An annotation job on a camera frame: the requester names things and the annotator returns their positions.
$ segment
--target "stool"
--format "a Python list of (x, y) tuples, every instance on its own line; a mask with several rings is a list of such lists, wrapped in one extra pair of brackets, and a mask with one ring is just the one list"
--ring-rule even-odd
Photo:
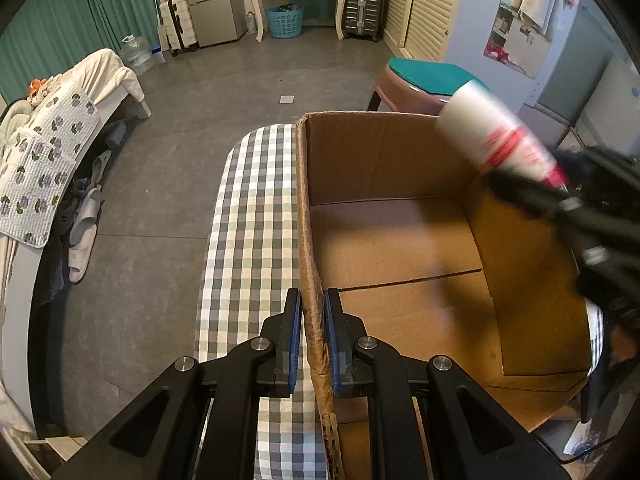
[(469, 81), (486, 88), (457, 65), (394, 57), (376, 79), (367, 110), (375, 112), (384, 101), (394, 112), (438, 115), (449, 97)]

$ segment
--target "checkered fabric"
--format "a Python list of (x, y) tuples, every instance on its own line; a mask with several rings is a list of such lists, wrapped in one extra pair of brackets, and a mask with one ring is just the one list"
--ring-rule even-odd
[[(245, 136), (226, 159), (198, 310), (196, 357), (225, 356), (299, 287), (295, 126)], [(326, 462), (302, 335), (290, 399), (261, 399), (254, 478), (324, 479)]]
[(591, 368), (587, 373), (590, 376), (598, 365), (604, 345), (604, 317), (599, 306), (586, 300), (587, 320), (589, 321), (589, 334), (591, 336)]

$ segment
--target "bottle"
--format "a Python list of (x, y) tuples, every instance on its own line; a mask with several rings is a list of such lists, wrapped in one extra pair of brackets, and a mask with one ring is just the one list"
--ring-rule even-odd
[(247, 32), (257, 32), (258, 27), (255, 21), (255, 14), (249, 11), (246, 15), (246, 28)]
[(533, 132), (475, 81), (451, 96), (436, 127), (481, 172), (501, 168), (553, 187), (568, 182)]
[(146, 38), (140, 36), (136, 38), (131, 34), (126, 38), (122, 38), (124, 47), (120, 57), (124, 64), (128, 66), (136, 75), (141, 75), (155, 65), (156, 60), (151, 54), (149, 42)]

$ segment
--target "teal stool cushion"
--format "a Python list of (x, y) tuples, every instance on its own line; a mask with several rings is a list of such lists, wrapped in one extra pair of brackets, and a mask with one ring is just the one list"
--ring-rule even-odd
[(476, 76), (457, 65), (394, 57), (389, 60), (389, 68), (429, 94), (453, 95), (469, 81), (477, 81), (486, 88)]

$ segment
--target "silver suitcase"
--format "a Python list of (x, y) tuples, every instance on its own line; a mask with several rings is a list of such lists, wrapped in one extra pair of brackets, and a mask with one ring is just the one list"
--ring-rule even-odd
[(345, 0), (342, 28), (345, 33), (378, 39), (382, 0)]

